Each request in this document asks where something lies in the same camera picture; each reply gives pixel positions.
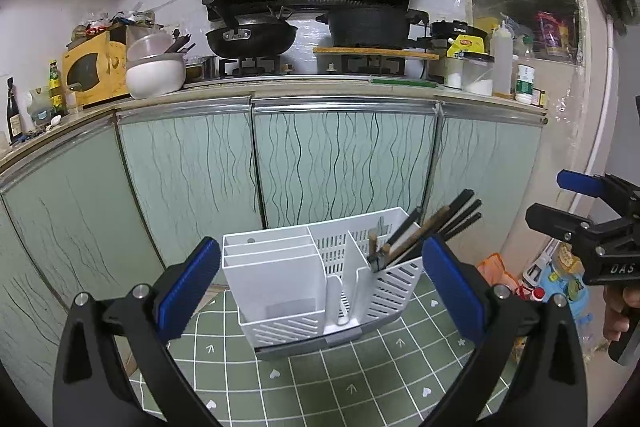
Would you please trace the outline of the right hand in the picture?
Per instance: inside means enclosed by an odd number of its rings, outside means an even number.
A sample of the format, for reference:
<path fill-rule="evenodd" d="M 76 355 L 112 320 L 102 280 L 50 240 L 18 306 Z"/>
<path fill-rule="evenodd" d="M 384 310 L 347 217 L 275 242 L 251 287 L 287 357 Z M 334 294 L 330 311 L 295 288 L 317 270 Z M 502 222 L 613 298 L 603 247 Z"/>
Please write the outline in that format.
<path fill-rule="evenodd" d="M 630 327 L 630 321 L 624 314 L 626 307 L 638 308 L 640 303 L 640 289 L 638 285 L 606 286 L 603 291 L 605 314 L 603 336 L 610 341 L 620 340 Z"/>

